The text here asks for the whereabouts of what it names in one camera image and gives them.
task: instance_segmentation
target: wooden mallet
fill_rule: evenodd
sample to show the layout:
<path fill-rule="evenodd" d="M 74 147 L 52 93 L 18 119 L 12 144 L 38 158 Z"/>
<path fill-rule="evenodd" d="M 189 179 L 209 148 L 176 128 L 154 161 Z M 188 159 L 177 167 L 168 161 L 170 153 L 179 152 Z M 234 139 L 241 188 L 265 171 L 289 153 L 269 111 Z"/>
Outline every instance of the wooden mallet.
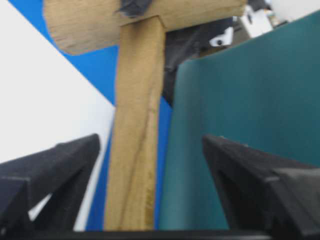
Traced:
<path fill-rule="evenodd" d="M 79 55 L 119 45 L 116 114 L 108 174 L 106 230 L 154 228 L 158 109 L 166 32 L 244 12 L 247 0 L 154 0 L 129 18 L 120 0 L 45 0 L 56 45 Z"/>

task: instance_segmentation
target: white object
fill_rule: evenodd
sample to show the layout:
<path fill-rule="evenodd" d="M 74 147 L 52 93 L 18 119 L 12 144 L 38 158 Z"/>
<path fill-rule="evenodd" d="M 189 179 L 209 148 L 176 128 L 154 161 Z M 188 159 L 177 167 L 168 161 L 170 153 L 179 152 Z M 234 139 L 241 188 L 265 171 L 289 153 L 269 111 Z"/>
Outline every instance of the white object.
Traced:
<path fill-rule="evenodd" d="M 232 26 L 228 27 L 224 34 L 218 35 L 210 40 L 210 45 L 212 47 L 228 46 L 232 44 L 234 38 L 234 28 Z"/>
<path fill-rule="evenodd" d="M 253 11 L 252 7 L 247 5 L 240 21 L 250 38 L 256 38 L 273 30 L 264 9 Z"/>
<path fill-rule="evenodd" d="M 292 22 L 320 10 L 320 0 L 271 0 L 271 7 L 280 21 Z"/>
<path fill-rule="evenodd" d="M 100 154 L 74 226 L 82 231 L 115 108 L 7 0 L 0 0 L 0 29 L 0 163 L 99 135 Z"/>

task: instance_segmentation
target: white surface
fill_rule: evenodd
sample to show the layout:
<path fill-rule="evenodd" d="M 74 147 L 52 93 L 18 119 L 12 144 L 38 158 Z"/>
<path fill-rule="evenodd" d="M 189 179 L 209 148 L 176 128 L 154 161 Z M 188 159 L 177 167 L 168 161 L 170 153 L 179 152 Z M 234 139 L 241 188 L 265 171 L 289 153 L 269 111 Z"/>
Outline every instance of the white surface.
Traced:
<path fill-rule="evenodd" d="M 253 11 L 251 6 L 247 5 L 245 14 L 240 17 L 240 21 L 244 25 L 250 38 L 256 38 L 273 30 L 264 9 Z"/>
<path fill-rule="evenodd" d="M 224 31 L 224 34 L 221 34 L 212 38 L 210 40 L 210 45 L 212 47 L 228 46 L 232 44 L 233 39 L 234 39 L 234 28 L 230 26 Z"/>
<path fill-rule="evenodd" d="M 114 107 L 7 0 L 0 0 L 0 29 L 0 163 L 99 134 L 100 155 L 75 224 L 81 231 Z"/>
<path fill-rule="evenodd" d="M 271 0 L 271 6 L 280 21 L 291 22 L 320 10 L 320 0 Z"/>

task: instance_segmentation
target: green plastic sheet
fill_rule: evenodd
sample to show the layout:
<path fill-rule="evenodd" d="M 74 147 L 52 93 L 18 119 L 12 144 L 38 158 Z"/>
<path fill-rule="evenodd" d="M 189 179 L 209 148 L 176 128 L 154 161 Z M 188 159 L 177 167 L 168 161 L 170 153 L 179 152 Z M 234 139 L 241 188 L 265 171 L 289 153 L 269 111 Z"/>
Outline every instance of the green plastic sheet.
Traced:
<path fill-rule="evenodd" d="M 161 230 L 228 228 L 206 134 L 320 166 L 320 12 L 179 68 Z"/>

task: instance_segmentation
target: black fabric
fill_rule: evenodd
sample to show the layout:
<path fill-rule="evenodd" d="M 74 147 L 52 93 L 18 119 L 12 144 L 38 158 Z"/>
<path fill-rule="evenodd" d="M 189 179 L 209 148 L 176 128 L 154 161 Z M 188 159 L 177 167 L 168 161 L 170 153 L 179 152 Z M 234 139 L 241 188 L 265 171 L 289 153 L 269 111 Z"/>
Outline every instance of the black fabric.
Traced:
<path fill-rule="evenodd" d="M 225 18 L 166 34 L 163 97 L 172 106 L 178 67 L 185 60 L 211 48 L 209 41 L 233 24 Z"/>

